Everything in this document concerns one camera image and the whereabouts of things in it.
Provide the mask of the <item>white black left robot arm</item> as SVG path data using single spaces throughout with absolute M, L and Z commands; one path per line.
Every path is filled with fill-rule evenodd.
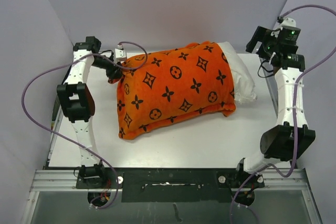
M 71 122 L 77 142 L 80 144 L 81 165 L 78 182 L 90 188 L 104 186 L 109 176 L 102 158 L 97 157 L 96 141 L 93 133 L 92 119 L 96 111 L 95 102 L 87 86 L 91 67 L 106 71 L 109 79 L 121 78 L 121 69 L 114 62 L 113 55 L 100 57 L 101 41 L 88 36 L 84 42 L 73 46 L 73 62 L 68 77 L 63 84 L 57 85 L 57 95 L 63 114 Z

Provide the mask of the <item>white pillow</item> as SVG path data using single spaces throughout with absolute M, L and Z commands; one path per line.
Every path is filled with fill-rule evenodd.
M 232 72 L 234 82 L 234 100 L 247 104 L 257 100 L 254 80 L 241 57 L 229 42 L 218 43 Z

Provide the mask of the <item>orange patterned plush pillowcase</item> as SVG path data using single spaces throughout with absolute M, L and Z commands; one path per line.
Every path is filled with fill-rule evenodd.
M 234 80 L 219 44 L 133 56 L 123 64 L 117 83 L 119 138 L 133 140 L 157 128 L 194 117 L 236 110 Z

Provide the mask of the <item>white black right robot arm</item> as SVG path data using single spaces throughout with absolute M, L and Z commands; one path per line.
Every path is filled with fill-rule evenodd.
M 295 26 L 281 25 L 275 30 L 257 27 L 246 51 L 252 52 L 261 43 L 257 55 L 273 67 L 278 91 L 278 113 L 276 125 L 266 131 L 260 139 L 259 151 L 243 158 L 234 173 L 234 182 L 241 187 L 251 183 L 253 175 L 280 162 L 291 162 L 307 150 L 316 138 L 308 127 L 303 108 L 303 74 L 306 63 L 297 53 L 297 39 L 301 30 Z

